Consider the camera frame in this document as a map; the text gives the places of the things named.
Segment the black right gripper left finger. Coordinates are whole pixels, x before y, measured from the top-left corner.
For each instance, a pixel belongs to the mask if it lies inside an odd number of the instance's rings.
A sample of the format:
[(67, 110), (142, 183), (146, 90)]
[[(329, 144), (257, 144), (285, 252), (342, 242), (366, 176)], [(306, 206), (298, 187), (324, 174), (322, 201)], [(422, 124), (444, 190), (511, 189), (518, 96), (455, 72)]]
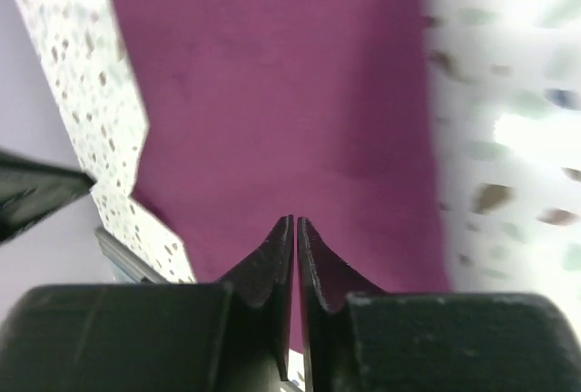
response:
[(1, 327), (4, 391), (277, 391), (288, 377), (294, 221), (218, 280), (41, 286)]

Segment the purple cloth mat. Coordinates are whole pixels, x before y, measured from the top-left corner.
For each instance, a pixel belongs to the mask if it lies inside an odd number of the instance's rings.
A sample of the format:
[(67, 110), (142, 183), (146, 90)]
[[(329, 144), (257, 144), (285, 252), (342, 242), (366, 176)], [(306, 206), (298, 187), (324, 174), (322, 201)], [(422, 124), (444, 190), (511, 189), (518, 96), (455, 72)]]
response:
[(445, 291), (420, 0), (113, 0), (149, 131), (133, 197), (218, 279), (310, 219), (387, 291)]

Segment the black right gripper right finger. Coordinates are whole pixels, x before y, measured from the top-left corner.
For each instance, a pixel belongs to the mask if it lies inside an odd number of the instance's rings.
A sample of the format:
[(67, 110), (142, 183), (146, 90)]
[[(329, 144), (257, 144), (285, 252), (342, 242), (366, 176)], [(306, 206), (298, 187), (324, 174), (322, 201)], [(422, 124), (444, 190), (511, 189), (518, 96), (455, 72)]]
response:
[(309, 391), (577, 391), (568, 321), (533, 293), (388, 293), (297, 223)]

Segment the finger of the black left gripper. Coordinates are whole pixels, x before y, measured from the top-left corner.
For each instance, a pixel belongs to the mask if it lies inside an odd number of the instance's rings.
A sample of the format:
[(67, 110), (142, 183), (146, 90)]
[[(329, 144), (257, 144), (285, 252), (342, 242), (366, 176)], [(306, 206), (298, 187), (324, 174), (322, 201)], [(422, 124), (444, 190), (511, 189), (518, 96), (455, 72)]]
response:
[(1, 151), (1, 241), (8, 242), (87, 196), (94, 179), (77, 170)]

